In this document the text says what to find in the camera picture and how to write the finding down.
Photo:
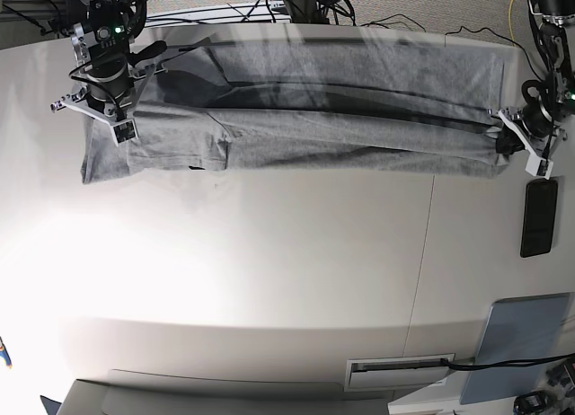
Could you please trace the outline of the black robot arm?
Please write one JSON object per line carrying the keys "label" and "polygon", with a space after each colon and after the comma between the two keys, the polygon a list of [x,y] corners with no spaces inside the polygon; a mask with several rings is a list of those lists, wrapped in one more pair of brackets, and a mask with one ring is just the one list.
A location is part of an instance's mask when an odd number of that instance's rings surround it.
{"label": "black robot arm", "polygon": [[138,137],[134,113],[151,79],[165,71],[158,40],[138,52],[130,49],[146,25],[147,0],[80,0],[86,17],[71,30],[76,68],[68,77],[71,93],[51,103],[108,126],[115,144]]}
{"label": "black robot arm", "polygon": [[574,0],[527,0],[528,20],[546,72],[521,85],[525,105],[498,111],[502,128],[499,154],[527,151],[526,169],[534,176],[551,172],[552,155],[566,138],[562,123],[574,114],[574,67],[567,30],[574,25]]}

